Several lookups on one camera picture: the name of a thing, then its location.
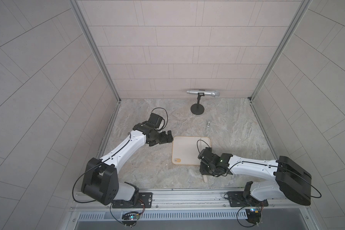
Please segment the white cutting board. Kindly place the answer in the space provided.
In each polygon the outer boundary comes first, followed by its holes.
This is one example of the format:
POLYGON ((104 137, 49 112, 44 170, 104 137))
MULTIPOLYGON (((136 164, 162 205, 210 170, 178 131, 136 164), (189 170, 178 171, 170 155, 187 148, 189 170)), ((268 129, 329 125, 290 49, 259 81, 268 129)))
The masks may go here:
POLYGON ((172 142, 172 163, 175 165, 199 166, 199 151, 211 147, 208 137, 176 136, 172 142))

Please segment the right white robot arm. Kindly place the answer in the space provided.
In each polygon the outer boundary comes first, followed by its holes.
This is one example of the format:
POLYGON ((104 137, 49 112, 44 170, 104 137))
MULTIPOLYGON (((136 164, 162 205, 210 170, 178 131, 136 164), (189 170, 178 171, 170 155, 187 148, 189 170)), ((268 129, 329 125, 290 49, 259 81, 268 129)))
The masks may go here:
POLYGON ((227 192, 232 207, 265 206, 268 199, 286 198, 298 205, 311 204, 311 175, 286 156, 278 160, 247 159, 230 153, 216 155, 207 145, 209 138, 175 137, 172 141, 172 162, 177 165, 199 166, 206 179, 228 175, 249 175, 263 182, 247 182, 244 190, 227 192))

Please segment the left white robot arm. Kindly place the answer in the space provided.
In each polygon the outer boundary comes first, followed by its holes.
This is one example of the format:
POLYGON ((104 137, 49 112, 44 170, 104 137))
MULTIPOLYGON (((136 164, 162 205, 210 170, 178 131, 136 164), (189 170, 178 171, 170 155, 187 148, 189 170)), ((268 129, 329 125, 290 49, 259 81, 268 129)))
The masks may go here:
POLYGON ((133 127, 126 139, 100 159, 88 161, 81 184, 81 192, 103 204, 117 204, 123 208, 134 207, 139 202, 139 188, 120 183, 118 173, 129 158, 142 146, 172 143, 172 132, 158 131, 147 123, 133 127))

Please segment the right green circuit board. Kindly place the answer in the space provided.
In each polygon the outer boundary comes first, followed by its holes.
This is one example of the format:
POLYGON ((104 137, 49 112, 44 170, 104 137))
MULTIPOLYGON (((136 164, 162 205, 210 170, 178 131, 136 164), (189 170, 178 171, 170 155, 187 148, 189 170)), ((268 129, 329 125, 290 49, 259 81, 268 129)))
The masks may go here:
POLYGON ((246 209, 246 221, 251 225, 258 225, 262 220, 262 213, 258 209, 246 209))

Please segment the green circuit board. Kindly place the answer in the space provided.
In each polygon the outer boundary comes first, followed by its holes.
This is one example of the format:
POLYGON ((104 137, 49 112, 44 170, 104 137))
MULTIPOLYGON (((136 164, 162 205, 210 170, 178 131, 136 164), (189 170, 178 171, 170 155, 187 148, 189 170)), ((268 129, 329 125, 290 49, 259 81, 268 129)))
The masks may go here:
POLYGON ((246 221, 251 225, 258 225, 262 220, 262 213, 258 209, 246 209, 246 221))
POLYGON ((121 222, 125 226, 134 227, 140 219, 141 214, 136 211, 127 212, 122 215, 121 222))

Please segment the left green circuit board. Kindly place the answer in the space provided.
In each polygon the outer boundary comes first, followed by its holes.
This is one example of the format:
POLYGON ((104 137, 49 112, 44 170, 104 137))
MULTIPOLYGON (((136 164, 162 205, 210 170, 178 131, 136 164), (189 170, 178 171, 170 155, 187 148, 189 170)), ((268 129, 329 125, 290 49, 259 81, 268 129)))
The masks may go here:
POLYGON ((122 215, 121 222, 125 226, 134 227, 140 219, 141 214, 136 211, 127 212, 122 215))

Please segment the black microphone stand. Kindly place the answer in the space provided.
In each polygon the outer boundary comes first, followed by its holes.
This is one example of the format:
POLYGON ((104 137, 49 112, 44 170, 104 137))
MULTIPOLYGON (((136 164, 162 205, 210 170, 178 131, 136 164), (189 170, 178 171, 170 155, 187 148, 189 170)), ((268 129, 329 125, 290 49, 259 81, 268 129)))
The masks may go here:
POLYGON ((190 108, 194 115, 202 115, 205 111, 204 106, 200 104, 201 97, 203 96, 205 96, 204 93, 198 93, 197 103, 193 104, 190 108))

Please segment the silver microphone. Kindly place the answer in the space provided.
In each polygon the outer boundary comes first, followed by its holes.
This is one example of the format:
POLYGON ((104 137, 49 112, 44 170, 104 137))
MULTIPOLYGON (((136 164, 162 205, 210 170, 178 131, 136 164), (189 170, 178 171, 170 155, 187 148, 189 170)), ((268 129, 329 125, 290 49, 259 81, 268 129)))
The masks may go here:
POLYGON ((211 97, 219 97, 219 91, 206 91, 206 90, 188 90, 187 94, 192 95, 200 95, 200 96, 211 96, 211 97))

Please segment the aluminium mounting rail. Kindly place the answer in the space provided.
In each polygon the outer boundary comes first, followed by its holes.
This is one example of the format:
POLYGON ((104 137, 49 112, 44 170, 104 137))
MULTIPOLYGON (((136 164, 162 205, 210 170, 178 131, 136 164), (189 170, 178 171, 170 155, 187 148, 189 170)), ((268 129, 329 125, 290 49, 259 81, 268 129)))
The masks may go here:
MULTIPOLYGON (((242 191, 242 188, 220 189, 142 189, 141 193, 153 193, 151 208, 147 211, 162 210, 204 210, 204 209, 239 209, 230 207, 224 198, 229 191, 242 191)), ((268 208, 303 208, 286 198, 268 198, 268 208)))

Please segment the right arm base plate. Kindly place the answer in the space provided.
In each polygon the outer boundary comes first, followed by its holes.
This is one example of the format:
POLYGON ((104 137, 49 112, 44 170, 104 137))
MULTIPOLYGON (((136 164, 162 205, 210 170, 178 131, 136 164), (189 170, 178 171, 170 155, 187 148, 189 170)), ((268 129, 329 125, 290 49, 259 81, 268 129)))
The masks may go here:
POLYGON ((224 198, 230 203, 230 207, 268 207, 268 201, 258 201, 251 195, 244 195, 242 191, 229 191, 224 194, 224 198))

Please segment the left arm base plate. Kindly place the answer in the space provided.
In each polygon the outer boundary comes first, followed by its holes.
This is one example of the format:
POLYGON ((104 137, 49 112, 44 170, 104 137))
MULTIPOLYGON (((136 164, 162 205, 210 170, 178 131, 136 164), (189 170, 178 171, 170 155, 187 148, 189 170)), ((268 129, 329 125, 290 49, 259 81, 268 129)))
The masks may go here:
POLYGON ((114 200, 111 207, 113 209, 142 209, 151 208, 153 193, 138 193, 138 197, 134 195, 130 201, 114 200))

